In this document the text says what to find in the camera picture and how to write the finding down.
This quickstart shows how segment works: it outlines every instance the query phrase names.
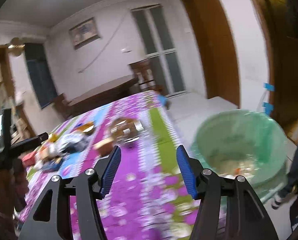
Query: electrical wire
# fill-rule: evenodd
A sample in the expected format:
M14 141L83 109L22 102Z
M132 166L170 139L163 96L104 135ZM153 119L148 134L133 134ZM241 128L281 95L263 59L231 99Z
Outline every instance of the electrical wire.
M129 13L129 10L127 10L126 13L123 15L123 17L121 18L118 26L116 27L115 31L113 32L112 36L110 37L110 39L108 39L107 43L103 46L103 48L98 53L98 55L85 68L79 70L78 71L79 74L83 73L84 70L86 70L87 68L89 68L100 57L100 55L105 51L105 49L107 48L107 46L111 43L112 39L116 36L118 30L120 29L122 23L124 22L124 19L128 15L128 13Z
M259 101L259 104L257 106L257 112L260 112L260 107L262 106L262 103L263 103L263 101L265 99L265 96L266 96L267 92L268 92L267 89L263 92L262 97L261 97L261 99Z

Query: blue clip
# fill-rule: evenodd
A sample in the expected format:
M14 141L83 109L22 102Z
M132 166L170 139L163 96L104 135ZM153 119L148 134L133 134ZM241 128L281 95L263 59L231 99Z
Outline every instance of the blue clip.
M270 115L271 111L274 109L274 106L267 102L263 102L262 106L265 108L265 114L267 115Z
M275 91L275 87L273 85L270 85L268 83L264 83L264 88L269 91Z

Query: wooden table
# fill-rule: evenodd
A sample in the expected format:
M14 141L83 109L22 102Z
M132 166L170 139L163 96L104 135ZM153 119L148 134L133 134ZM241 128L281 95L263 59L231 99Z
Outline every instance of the wooden table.
M137 83L138 77L129 75L91 89L69 103L72 108L72 115L77 116L99 106L125 98L131 95L130 88Z

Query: framed picture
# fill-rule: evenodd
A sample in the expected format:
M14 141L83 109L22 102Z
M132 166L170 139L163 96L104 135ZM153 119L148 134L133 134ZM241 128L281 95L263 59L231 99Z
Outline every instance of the framed picture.
M91 41L100 38L94 18L90 18L74 26L69 31L74 49L81 48Z

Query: purple floral pattern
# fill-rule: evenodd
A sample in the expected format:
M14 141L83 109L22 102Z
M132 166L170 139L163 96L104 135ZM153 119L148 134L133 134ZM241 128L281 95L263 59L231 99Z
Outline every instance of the purple floral pattern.
M152 107L160 106L156 94L152 91L132 95L109 104L108 112L100 126L96 129L90 145L102 140L108 134L107 126L118 116L143 118L142 113ZM85 114L79 121L85 120ZM179 176L162 174L161 166L156 165L149 170L140 168L140 145L135 141L132 147L121 147L121 163L113 181L111 191L103 200L97 200L99 213L108 239L113 240L158 240L167 237L188 236L196 213L185 214L184 223L166 223L177 211L178 206L172 202L186 193L185 187L173 188L179 183ZM93 167L100 158L97 151L89 147L79 156L76 165L77 174ZM66 176L71 167L61 169L60 174ZM30 181L31 187L25 218L34 204L49 176L41 173ZM74 240L80 240L76 198L70 197L70 215Z

